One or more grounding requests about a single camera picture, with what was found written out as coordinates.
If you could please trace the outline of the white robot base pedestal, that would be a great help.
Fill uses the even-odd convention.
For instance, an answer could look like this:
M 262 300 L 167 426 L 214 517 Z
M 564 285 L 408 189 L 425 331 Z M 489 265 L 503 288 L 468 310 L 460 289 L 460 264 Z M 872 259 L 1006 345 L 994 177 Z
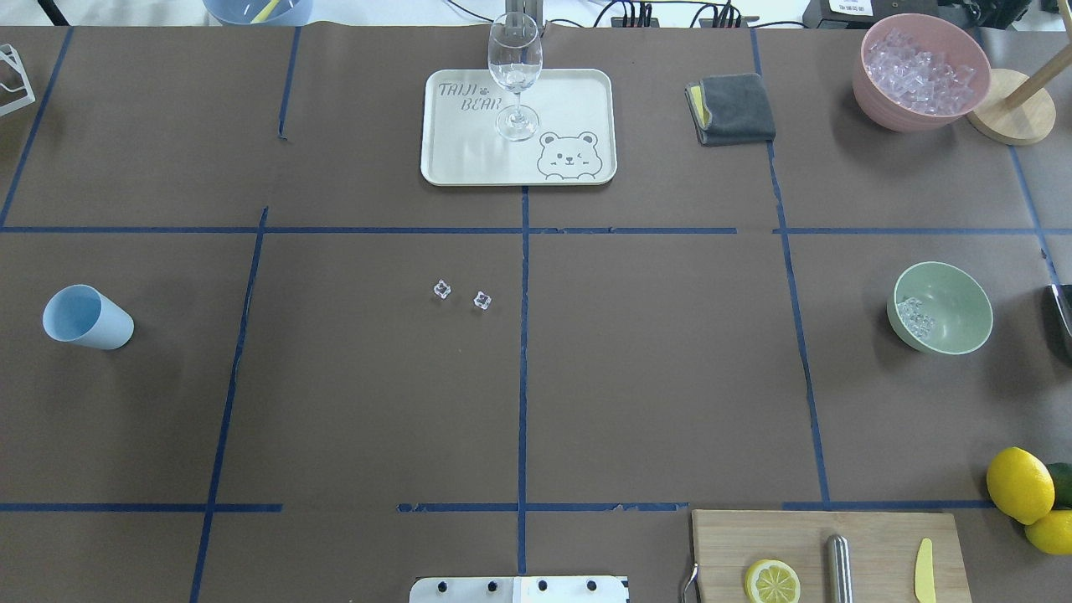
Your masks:
M 629 602 L 628 580 L 613 575 L 425 577 L 410 602 Z

